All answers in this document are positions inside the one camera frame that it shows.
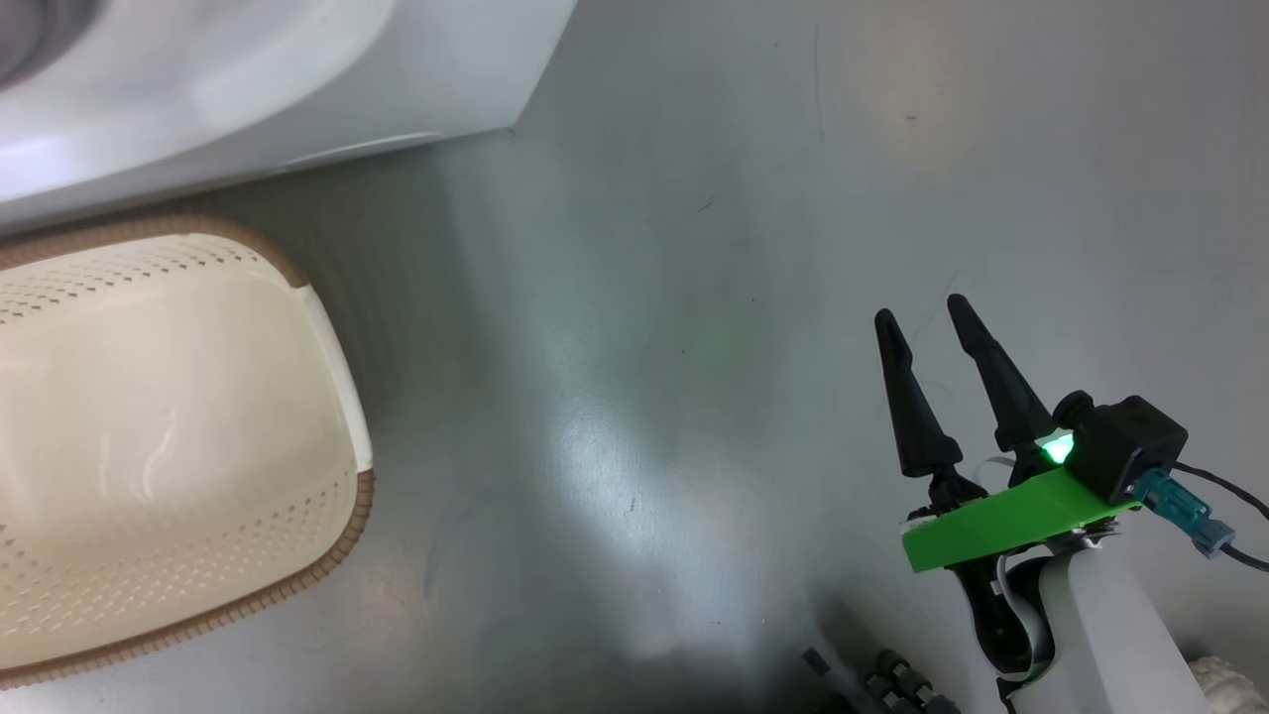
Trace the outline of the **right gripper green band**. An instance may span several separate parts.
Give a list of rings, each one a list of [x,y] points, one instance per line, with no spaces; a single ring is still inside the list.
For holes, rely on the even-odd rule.
[[[1143,640],[1143,592],[1098,538],[1129,501],[1110,506],[1053,462],[1038,439],[1057,425],[970,299],[947,297],[957,339],[978,367],[1001,451],[1020,446],[1025,479],[990,495],[957,471],[961,446],[939,425],[888,308],[876,312],[893,446],[906,478],[930,479],[902,547],[914,572],[949,569],[970,602],[978,646],[1005,687],[1052,676],[1077,684],[1128,676],[1118,665]]]

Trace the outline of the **white front-load washing machine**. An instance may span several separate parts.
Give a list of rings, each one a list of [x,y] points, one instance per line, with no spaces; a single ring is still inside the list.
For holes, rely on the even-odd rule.
[[[0,235],[516,123],[577,0],[104,0],[0,93]]]

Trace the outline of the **round white filter cover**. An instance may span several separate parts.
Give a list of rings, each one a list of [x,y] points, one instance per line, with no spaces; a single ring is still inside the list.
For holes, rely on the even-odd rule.
[[[381,140],[355,142],[355,145],[345,145],[341,146],[341,148],[329,148],[325,151],[317,151],[317,153],[305,155],[305,157],[287,160],[284,164],[278,166],[278,171],[325,166],[325,164],[339,164],[344,162],[344,160],[376,157],[378,153],[390,153],[391,151],[404,148],[418,148],[418,146],[430,145],[430,142],[444,140],[444,137],[445,136],[439,134],[439,132],[418,132],[418,134],[397,134],[381,137]]]

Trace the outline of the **cream perforated laundry basket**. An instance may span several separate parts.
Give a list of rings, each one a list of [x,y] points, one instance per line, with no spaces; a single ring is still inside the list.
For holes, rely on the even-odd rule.
[[[0,691],[311,588],[373,496],[340,340],[272,241],[159,216],[0,243]]]

